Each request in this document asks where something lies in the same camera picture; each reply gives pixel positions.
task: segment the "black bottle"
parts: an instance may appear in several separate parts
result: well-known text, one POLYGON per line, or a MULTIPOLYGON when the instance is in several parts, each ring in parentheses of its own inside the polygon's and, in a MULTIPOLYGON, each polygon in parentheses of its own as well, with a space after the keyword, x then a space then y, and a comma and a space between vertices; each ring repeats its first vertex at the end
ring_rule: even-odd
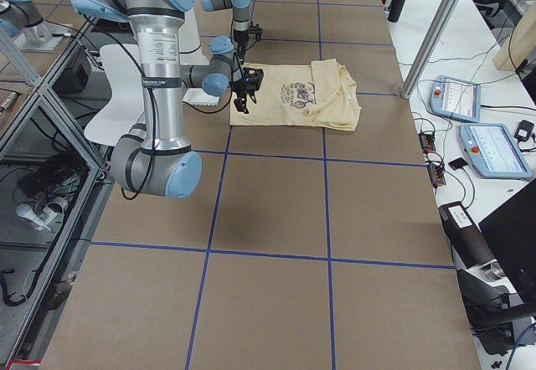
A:
POLYGON ((393 0, 391 3, 391 9, 389 10, 389 16, 387 20, 391 23, 396 23, 399 21, 400 14, 402 13, 402 8, 404 7, 405 0, 393 0))

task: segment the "monitor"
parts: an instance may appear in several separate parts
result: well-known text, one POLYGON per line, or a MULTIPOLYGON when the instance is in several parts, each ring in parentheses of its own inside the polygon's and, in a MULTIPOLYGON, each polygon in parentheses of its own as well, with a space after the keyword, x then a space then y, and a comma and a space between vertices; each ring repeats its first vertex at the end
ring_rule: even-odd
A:
POLYGON ((536 303, 536 180, 480 223, 482 236, 526 303, 536 303))

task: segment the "table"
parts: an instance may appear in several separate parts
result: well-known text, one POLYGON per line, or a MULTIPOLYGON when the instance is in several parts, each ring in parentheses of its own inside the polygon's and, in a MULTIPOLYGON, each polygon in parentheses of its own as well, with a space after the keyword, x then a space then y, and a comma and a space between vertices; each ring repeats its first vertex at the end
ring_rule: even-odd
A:
MULTIPOLYGON (((415 58, 440 1, 406 0, 400 20, 397 23, 389 23, 389 30, 393 37, 400 70, 404 77, 410 70, 410 64, 415 58)), ((534 108, 534 103, 519 78, 516 75, 512 75, 512 72, 499 71, 495 68, 492 61, 499 50, 499 46, 495 45, 495 43, 495 38, 487 28, 472 0, 460 0, 449 23, 446 25, 444 33, 441 35, 430 61, 449 58, 471 58, 488 50, 490 52, 469 60, 441 60, 436 63, 428 63, 421 79, 433 80, 438 75, 448 75, 463 80, 472 79, 476 83, 500 80, 493 84, 482 85, 482 103, 484 105, 521 105, 534 108)), ((431 86, 430 81, 419 83, 420 92, 425 101, 428 101, 431 86)), ((416 112, 414 117, 423 116, 433 122, 438 130, 446 129, 447 121, 438 116, 428 114, 417 91, 410 97, 410 104, 412 111, 416 112)), ((513 134, 522 119, 534 121, 534 116, 535 113, 530 110, 482 109, 480 122, 503 123, 513 134)), ((445 158, 445 162, 464 155, 457 131, 459 122, 453 121, 452 123, 454 128, 446 134, 444 132, 437 133, 437 140, 435 141, 438 152, 445 158)), ((415 124, 417 130, 419 130, 420 121, 417 120, 415 124)), ((430 130, 428 124, 424 124, 423 128, 424 130, 430 130)), ((536 169, 536 157, 534 154, 525 154, 525 158, 534 171, 536 169)), ((486 180, 479 178, 471 167, 467 171, 476 187, 475 201, 468 209, 468 212, 477 224, 527 184, 526 181, 522 180, 486 180)), ((468 193, 465 200, 467 205, 472 195, 469 179, 460 171, 451 171, 451 173, 457 176, 464 184, 468 193)), ((445 187, 437 189, 435 200, 438 206, 458 201, 462 196, 460 184, 451 175, 446 175, 446 181, 445 187)), ((470 272, 483 279, 482 272, 478 268, 471 269, 470 272)), ((492 283, 492 285, 504 285, 505 283, 508 284, 504 281, 498 281, 492 283)), ((482 347, 479 348, 479 357, 482 368, 488 368, 496 360, 502 360, 498 355, 488 356, 482 347)), ((524 370, 533 368, 533 364, 536 361, 536 347, 520 349, 516 352, 516 357, 511 369, 524 370)))
MULTIPOLYGON (((230 12, 203 13, 204 47, 230 12)), ((479 368, 379 0, 254 0, 247 61, 336 58, 354 133, 185 107, 186 200, 112 193, 42 368, 479 368)))

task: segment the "white cloth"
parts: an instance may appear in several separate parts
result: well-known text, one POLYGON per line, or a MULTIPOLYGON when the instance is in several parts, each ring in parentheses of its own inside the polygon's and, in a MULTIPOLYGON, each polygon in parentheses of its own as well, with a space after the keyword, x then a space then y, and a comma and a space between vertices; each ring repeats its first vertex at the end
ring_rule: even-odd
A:
POLYGON ((264 79, 248 100, 249 114, 230 110, 233 126, 320 126, 354 131, 361 107, 356 83, 335 59, 311 65, 246 64, 263 69, 264 79))

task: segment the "metal frame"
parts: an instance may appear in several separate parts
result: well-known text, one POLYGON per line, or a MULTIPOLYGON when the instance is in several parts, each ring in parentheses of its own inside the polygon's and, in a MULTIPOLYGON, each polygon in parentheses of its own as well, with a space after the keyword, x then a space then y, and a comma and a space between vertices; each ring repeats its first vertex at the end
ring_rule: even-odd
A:
POLYGON ((417 55, 415 56, 415 61, 413 62, 410 72, 404 82, 404 86, 400 91, 400 96, 402 98, 408 100, 413 93, 457 3, 458 0, 441 0, 434 19, 432 20, 432 24, 428 28, 425 39, 420 46, 419 52, 417 52, 417 55))

